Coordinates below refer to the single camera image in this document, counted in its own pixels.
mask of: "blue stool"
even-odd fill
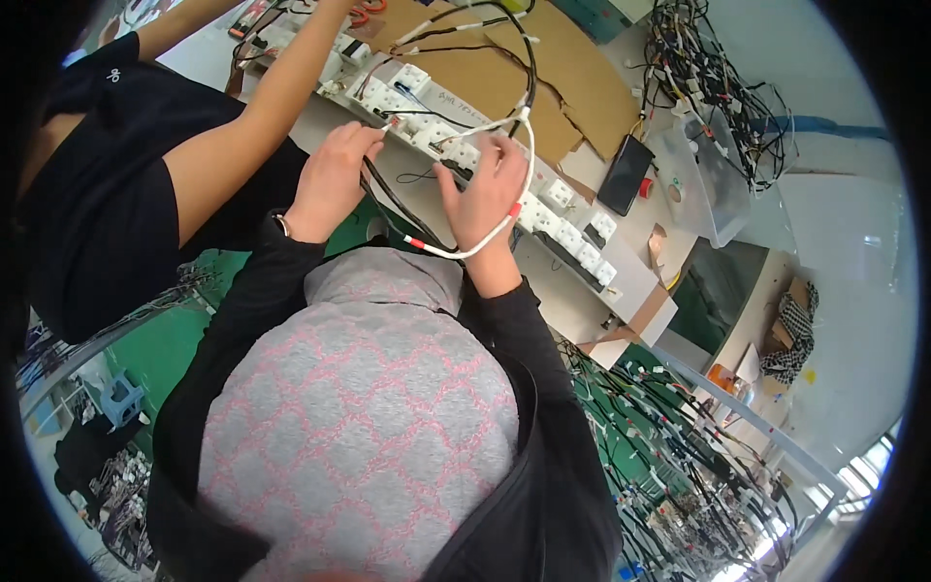
[[[114,376],[101,394],[101,408],[114,427],[120,428],[142,411],[142,388],[133,386],[126,378],[126,370]]]

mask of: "checkered cloth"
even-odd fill
[[[786,326],[792,338],[792,347],[764,356],[760,360],[763,374],[773,376],[786,386],[795,381],[808,356],[815,349],[812,323],[818,304],[817,289],[810,282],[806,283],[805,287],[808,289],[808,309],[796,303],[788,291],[783,293],[779,300],[779,321]]]

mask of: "window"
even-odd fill
[[[846,467],[838,471],[837,476],[850,488],[850,491],[831,513],[833,520],[843,514],[864,511],[870,505],[873,494],[879,489],[880,479],[886,465],[889,464],[892,450],[896,446],[896,434],[898,434],[900,422],[899,420],[883,433],[862,456],[854,457]],[[824,483],[809,487],[804,493],[815,504],[818,511],[827,507],[834,496],[834,493]]]

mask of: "scissors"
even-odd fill
[[[349,19],[352,28],[358,28],[369,21],[370,12],[381,12],[388,7],[388,0],[362,0],[349,10]]]

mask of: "bracelet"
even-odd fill
[[[281,232],[284,233],[285,237],[290,238],[290,227],[288,226],[288,221],[285,220],[283,214],[272,214],[272,218],[278,221],[278,224],[281,225]]]

